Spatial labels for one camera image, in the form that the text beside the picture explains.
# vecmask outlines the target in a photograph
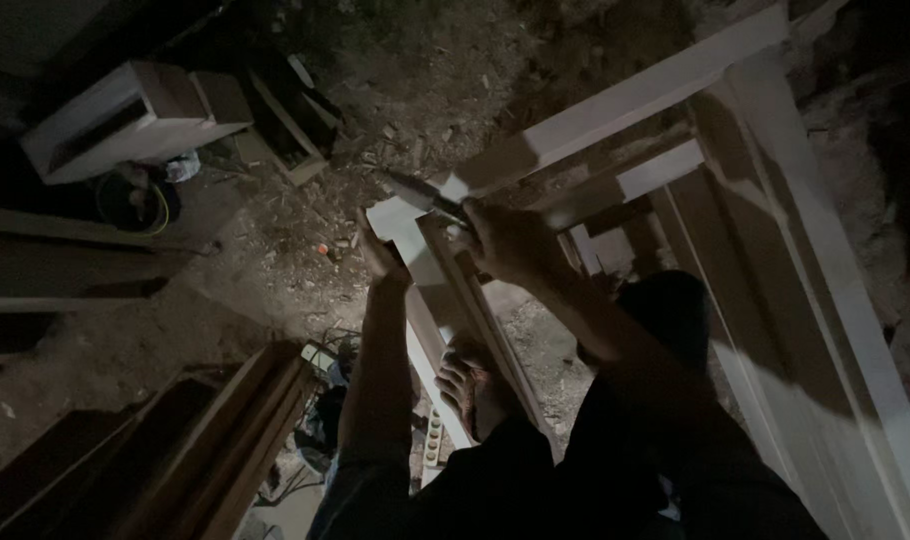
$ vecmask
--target dirt floor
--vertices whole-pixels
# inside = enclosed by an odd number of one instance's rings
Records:
[[[331,166],[295,188],[268,163],[242,165],[230,140],[202,149],[201,172],[179,187],[186,211],[176,230],[205,254],[150,300],[62,316],[37,353],[0,374],[0,466],[65,411],[119,410],[185,366],[242,362],[271,338],[359,330],[367,275],[357,250],[336,246],[351,241],[356,207],[391,196],[377,167],[428,178],[769,3],[265,2],[277,46],[297,55],[344,113]],[[695,28],[682,22],[686,11]],[[839,40],[833,46],[843,47]],[[805,95],[824,80],[813,51],[828,58],[811,45],[787,52]],[[803,112],[910,394],[905,234],[869,144],[888,103],[860,106],[855,95],[812,100]],[[526,206],[588,178],[594,156],[641,151],[682,120],[666,111],[493,199]],[[565,443],[592,380],[574,338],[533,300],[499,317]]]

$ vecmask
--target wooden frame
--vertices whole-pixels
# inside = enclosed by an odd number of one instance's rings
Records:
[[[686,141],[683,166],[650,159],[637,185],[654,189],[679,265],[709,287],[712,346],[749,434],[830,538],[910,538],[910,403],[778,61],[774,46],[788,34],[783,9],[765,9],[456,166],[441,191],[484,195],[692,98],[699,152]],[[677,179],[653,180],[651,171]],[[557,227],[593,212],[586,201],[605,186],[606,200],[623,202],[624,178],[600,175],[558,196],[553,203],[574,211]],[[594,195],[580,199],[580,190]],[[430,368],[455,333],[487,324],[493,336],[497,325],[479,322],[485,302],[426,238],[433,232],[416,222],[421,215],[398,198],[368,212],[424,300],[409,312],[409,346],[416,367]],[[494,341],[485,340],[512,372],[514,356]],[[532,394],[519,397],[539,410]],[[461,425],[443,420],[455,440]]]

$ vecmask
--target person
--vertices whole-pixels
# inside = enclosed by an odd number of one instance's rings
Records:
[[[484,349],[457,342],[435,383],[480,444],[452,452],[409,496],[411,276],[360,212],[372,282],[337,466],[309,538],[825,538],[715,399],[701,281],[662,272],[612,302],[568,264],[540,215],[463,206],[478,268],[531,292],[596,374],[564,459],[554,465]],[[677,520],[665,517],[670,501]]]

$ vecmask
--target dirt ground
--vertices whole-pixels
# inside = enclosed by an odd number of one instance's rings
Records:
[[[214,249],[150,300],[62,316],[36,354],[0,374],[0,466],[65,411],[119,410],[186,365],[242,362],[271,338],[359,330],[367,275],[357,250],[336,246],[351,240],[356,207],[391,196],[376,167],[428,178],[670,56],[693,33],[769,3],[265,2],[277,46],[297,55],[344,113],[331,166],[295,188],[269,164],[242,165],[229,141],[202,149],[201,172],[179,187],[186,212],[178,227]],[[699,22],[694,29],[685,11]],[[807,53],[798,55],[802,67],[814,62]],[[812,77],[796,74],[793,83],[814,88]],[[841,96],[804,113],[873,300],[895,329],[893,353],[910,394],[905,239],[868,143],[869,123],[885,107]],[[682,119],[670,109],[493,199],[526,206],[588,178],[594,157],[640,151]],[[574,338],[536,301],[500,319],[566,442],[592,380]],[[731,400],[725,405],[737,414]]]

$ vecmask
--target hand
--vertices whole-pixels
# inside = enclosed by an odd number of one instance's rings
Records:
[[[555,232],[541,214],[485,206],[474,199],[465,200],[462,207],[478,233],[478,240],[467,245],[480,270],[522,288],[572,273]]]
[[[356,208],[355,223],[358,224],[358,245],[362,249],[365,266],[371,273],[372,280],[378,283],[394,283],[407,287],[412,283],[408,268],[392,255],[389,248],[378,239],[372,230],[369,216],[364,208]]]

